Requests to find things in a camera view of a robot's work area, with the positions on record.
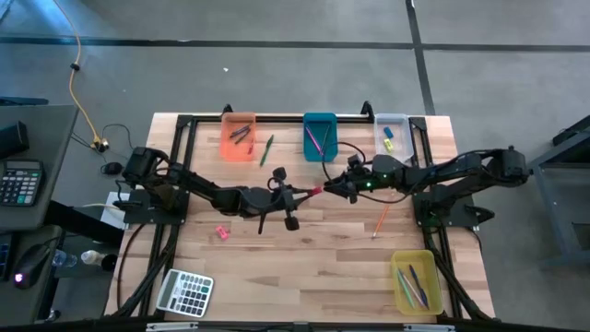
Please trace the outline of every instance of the white calculator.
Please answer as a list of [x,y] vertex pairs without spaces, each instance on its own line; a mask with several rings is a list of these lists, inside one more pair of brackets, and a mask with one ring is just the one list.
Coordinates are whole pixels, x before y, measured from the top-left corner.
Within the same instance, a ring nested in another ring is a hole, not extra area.
[[171,268],[159,289],[156,307],[171,313],[203,317],[212,290],[212,278]]

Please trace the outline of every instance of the orange pencil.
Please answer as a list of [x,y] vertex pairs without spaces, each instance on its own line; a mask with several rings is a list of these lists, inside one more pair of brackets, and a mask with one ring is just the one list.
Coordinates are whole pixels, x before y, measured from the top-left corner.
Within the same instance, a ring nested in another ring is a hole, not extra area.
[[384,219],[385,219],[385,216],[387,215],[387,211],[389,211],[389,206],[386,206],[383,209],[383,213],[381,214],[381,217],[379,218],[379,222],[377,223],[377,228],[375,228],[375,231],[373,232],[371,239],[374,239],[377,237],[377,232],[381,228],[381,224],[384,223]]

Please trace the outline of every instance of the blue plastic bin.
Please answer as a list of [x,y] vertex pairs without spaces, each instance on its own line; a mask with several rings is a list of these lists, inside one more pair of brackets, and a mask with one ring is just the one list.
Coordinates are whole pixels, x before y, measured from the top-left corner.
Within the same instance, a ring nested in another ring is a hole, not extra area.
[[303,115],[303,155],[307,161],[322,161],[322,156],[312,142],[312,139],[305,130],[309,126],[317,144],[322,147],[325,131],[330,128],[325,141],[325,161],[334,160],[338,155],[338,121],[334,113],[306,113]]

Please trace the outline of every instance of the orange plastic bin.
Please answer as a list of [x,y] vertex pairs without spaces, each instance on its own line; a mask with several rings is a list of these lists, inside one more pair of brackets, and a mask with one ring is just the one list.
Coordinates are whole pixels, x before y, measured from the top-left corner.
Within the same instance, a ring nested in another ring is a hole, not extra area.
[[[249,125],[250,132],[235,137],[231,134]],[[221,118],[221,138],[219,154],[226,161],[251,161],[254,159],[254,141],[256,139],[256,113],[224,113]]]

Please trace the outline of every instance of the gray floor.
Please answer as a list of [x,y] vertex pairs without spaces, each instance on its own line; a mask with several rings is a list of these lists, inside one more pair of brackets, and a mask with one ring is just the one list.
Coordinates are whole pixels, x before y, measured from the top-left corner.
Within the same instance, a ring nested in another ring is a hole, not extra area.
[[[403,0],[62,3],[82,35],[98,38],[412,41]],[[583,0],[415,0],[415,7],[424,42],[590,43],[590,3]],[[45,0],[15,0],[0,22],[0,35],[70,34]],[[71,103],[75,51],[0,44],[0,95]],[[425,58],[436,113],[452,117],[460,151],[514,144],[532,160],[555,133],[589,114],[590,53],[425,52]],[[154,112],[219,111],[227,102],[245,111],[357,113],[370,100],[376,112],[424,114],[413,51],[88,46],[82,67],[76,91],[95,124],[128,125],[136,145],[145,142]],[[81,118],[76,131],[90,138]],[[128,153],[123,131],[107,136],[113,149]],[[114,184],[99,174],[101,164],[71,144],[55,199],[72,206],[102,201]],[[517,189],[490,189],[476,202],[496,212],[481,238],[497,316],[589,328],[590,269],[538,268],[558,250],[534,179]],[[104,303],[89,302],[95,295],[77,285],[64,283],[56,302],[71,310],[68,319],[95,316]],[[71,304],[80,302],[88,308]]]

